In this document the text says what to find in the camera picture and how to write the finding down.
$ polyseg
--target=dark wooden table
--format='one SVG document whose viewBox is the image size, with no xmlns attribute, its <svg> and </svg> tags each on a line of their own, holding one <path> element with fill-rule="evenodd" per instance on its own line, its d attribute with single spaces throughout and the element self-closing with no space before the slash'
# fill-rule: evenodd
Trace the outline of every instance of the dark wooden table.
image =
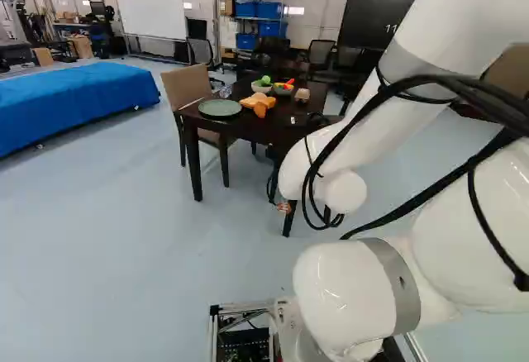
<svg viewBox="0 0 529 362">
<path fill-rule="evenodd" d="M 231 85 L 231 94 L 228 99 L 240 101 L 253 94 L 250 83 L 259 77 L 242 79 Z M 242 113 L 229 120 L 218 121 L 204 117 L 198 110 L 200 103 L 205 99 L 194 102 L 178 110 L 183 118 L 184 137 L 188 151 L 189 173 L 193 185 L 195 201 L 203 200 L 202 178 L 200 174 L 200 155 L 198 153 L 198 128 L 215 131 L 223 136 L 272 145 L 277 159 L 276 168 L 281 165 L 284 156 L 290 148 L 305 135 L 311 133 L 319 126 L 315 126 L 308 119 L 312 112 L 322 112 L 327 96 L 327 85 L 311 81 L 299 80 L 295 89 L 308 88 L 311 92 L 307 104 L 296 103 L 291 97 L 276 97 L 274 108 L 266 113 L 266 118 L 258 118 L 253 110 L 243 108 Z M 220 98 L 221 92 L 215 93 L 211 98 Z M 272 194 L 275 195 L 277 184 L 272 184 Z M 297 201 L 290 201 L 291 211 L 285 217 L 283 235 L 289 236 Z"/>
</svg>

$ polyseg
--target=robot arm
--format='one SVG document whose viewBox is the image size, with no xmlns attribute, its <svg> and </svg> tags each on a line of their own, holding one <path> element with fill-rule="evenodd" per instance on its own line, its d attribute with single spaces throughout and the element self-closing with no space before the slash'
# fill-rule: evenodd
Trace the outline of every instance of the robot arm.
<svg viewBox="0 0 529 362">
<path fill-rule="evenodd" d="M 379 62 L 388 83 L 415 74 L 479 77 L 512 43 L 529 41 L 529 18 L 521 0 L 416 0 Z M 299 141 L 279 171 L 279 191 L 287 199 L 300 199 L 310 165 L 329 141 L 377 93 L 380 80 L 374 71 L 343 121 Z M 454 95 L 436 85 L 409 91 L 444 100 Z M 332 210 L 349 213 L 365 200 L 367 188 L 355 168 L 376 160 L 401 145 L 433 121 L 446 104 L 425 104 L 398 98 L 388 100 L 355 126 L 328 157 L 316 183 L 316 199 Z"/>
<path fill-rule="evenodd" d="M 416 0 L 384 53 L 380 72 L 388 83 L 415 74 L 480 76 L 510 44 L 529 41 L 529 18 L 518 13 L 520 1 Z M 344 132 L 318 169 L 323 177 L 316 179 L 314 195 L 333 210 L 353 212 L 367 193 L 354 169 L 403 143 L 446 106 L 391 98 L 347 130 L 379 85 L 371 74 L 344 121 L 311 134 L 307 149 L 301 141 L 289 151 L 279 173 L 286 198 L 302 196 L 311 168 L 307 150 L 318 161 Z M 452 98 L 432 85 L 408 92 Z M 527 107 L 521 111 L 527 117 Z M 369 360 L 384 337 L 447 322 L 463 307 L 528 311 L 529 292 L 516 283 L 517 271 L 524 280 L 529 273 L 528 179 L 529 139 L 521 138 L 435 196 L 408 234 L 304 252 L 294 269 L 294 290 L 303 321 L 325 355 L 335 362 Z"/>
<path fill-rule="evenodd" d="M 368 344 L 376 352 L 380 339 L 448 322 L 463 308 L 529 311 L 529 292 L 515 285 L 474 214 L 467 176 L 432 199 L 405 236 L 315 245 L 300 256 L 293 272 L 298 305 L 331 360 L 369 360 Z M 475 173 L 487 221 L 525 273 L 527 179 L 528 139 L 499 151 Z"/>
</svg>

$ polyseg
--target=blue mat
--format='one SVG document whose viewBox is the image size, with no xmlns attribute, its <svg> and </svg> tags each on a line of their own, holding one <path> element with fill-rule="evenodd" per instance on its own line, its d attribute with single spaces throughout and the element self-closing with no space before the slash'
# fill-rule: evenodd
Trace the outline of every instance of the blue mat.
<svg viewBox="0 0 529 362">
<path fill-rule="evenodd" d="M 0 156 L 132 107 L 154 106 L 149 71 L 97 63 L 0 81 Z"/>
</svg>

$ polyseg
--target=whiteboard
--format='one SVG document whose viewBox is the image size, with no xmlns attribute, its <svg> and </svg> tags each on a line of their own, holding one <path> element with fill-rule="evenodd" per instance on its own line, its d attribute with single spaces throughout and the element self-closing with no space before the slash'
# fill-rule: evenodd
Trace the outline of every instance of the whiteboard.
<svg viewBox="0 0 529 362">
<path fill-rule="evenodd" d="M 183 0 L 117 0 L 126 34 L 185 40 Z"/>
</svg>

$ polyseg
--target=green plate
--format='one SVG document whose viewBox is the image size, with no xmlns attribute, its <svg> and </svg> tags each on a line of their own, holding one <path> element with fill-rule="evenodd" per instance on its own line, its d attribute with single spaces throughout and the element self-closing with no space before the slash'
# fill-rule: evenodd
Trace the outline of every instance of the green plate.
<svg viewBox="0 0 529 362">
<path fill-rule="evenodd" d="M 226 118 L 239 114 L 242 106 L 229 99 L 213 99 L 200 103 L 198 110 L 206 117 Z"/>
</svg>

